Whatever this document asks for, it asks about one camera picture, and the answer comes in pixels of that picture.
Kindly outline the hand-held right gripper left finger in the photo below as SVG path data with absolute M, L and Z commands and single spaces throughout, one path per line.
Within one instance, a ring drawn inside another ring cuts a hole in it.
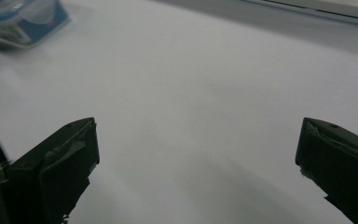
M 7 170 L 16 224 L 63 224 L 99 162 L 93 118 L 68 123 L 31 149 Z

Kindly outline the clear plastic container blue label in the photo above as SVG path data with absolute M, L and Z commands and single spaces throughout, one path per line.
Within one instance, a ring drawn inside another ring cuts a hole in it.
M 61 0 L 0 0 L 0 41 L 31 48 L 69 20 Z

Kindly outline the grey metal rail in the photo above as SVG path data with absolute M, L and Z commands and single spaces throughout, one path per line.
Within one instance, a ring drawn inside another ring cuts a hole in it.
M 358 0 L 242 0 L 335 21 L 358 24 Z

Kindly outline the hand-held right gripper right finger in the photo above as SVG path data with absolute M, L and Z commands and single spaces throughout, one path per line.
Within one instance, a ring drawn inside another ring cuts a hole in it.
M 358 224 L 358 135 L 327 121 L 305 118 L 295 163 L 326 193 L 326 200 Z

